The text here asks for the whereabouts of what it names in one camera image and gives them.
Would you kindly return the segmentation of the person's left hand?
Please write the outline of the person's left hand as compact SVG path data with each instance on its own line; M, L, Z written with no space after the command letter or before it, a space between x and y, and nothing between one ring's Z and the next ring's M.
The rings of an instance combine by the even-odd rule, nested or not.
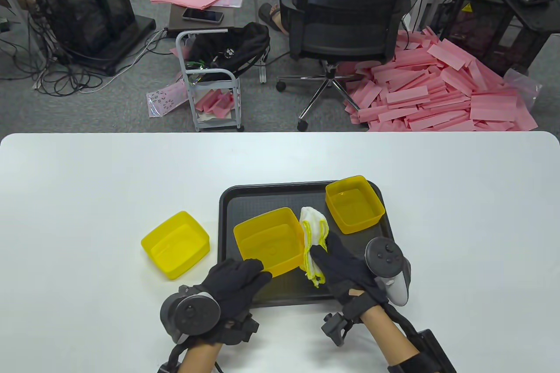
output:
M258 331L249 310L256 294L272 280L258 259L226 259L210 269L199 288L220 307L218 323L199 336L204 343L236 345L247 342Z

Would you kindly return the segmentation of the person's right hand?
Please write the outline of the person's right hand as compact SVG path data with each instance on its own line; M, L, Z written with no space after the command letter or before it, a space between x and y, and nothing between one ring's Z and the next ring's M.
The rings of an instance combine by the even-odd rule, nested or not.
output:
M328 235L326 247L312 245L310 256L326 278L326 285L342 305L343 315L358 323L375 323L388 303L365 261L352 255L336 235Z

